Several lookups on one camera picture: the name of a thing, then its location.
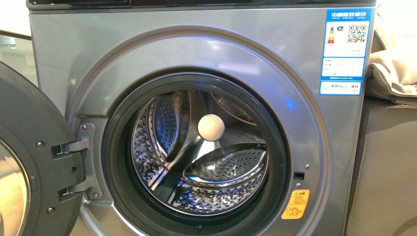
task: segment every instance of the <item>open door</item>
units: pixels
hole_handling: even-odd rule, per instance
[[[76,141],[59,110],[36,86],[0,62],[0,235],[63,236],[71,232],[85,179]]]

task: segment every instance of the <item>orange sticker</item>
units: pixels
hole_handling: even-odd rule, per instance
[[[310,196],[310,190],[308,189],[294,190],[284,213],[282,213],[281,219],[300,219],[307,206],[308,196]]]

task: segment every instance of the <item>blue label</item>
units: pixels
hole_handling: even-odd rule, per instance
[[[320,94],[360,95],[372,14],[372,8],[328,10]]]

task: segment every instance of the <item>front-load washing machine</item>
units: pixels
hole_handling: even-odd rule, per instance
[[[40,91],[0,65],[5,229],[343,235],[374,1],[27,5]]]

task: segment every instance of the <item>sticker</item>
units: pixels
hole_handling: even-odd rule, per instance
[[[294,190],[284,213],[281,215],[281,219],[300,219],[307,206],[308,196],[310,196],[310,190],[308,189]]]
[[[359,95],[362,82],[321,81],[320,93],[326,95]]]
[[[360,95],[372,13],[372,8],[327,11],[321,95]]]

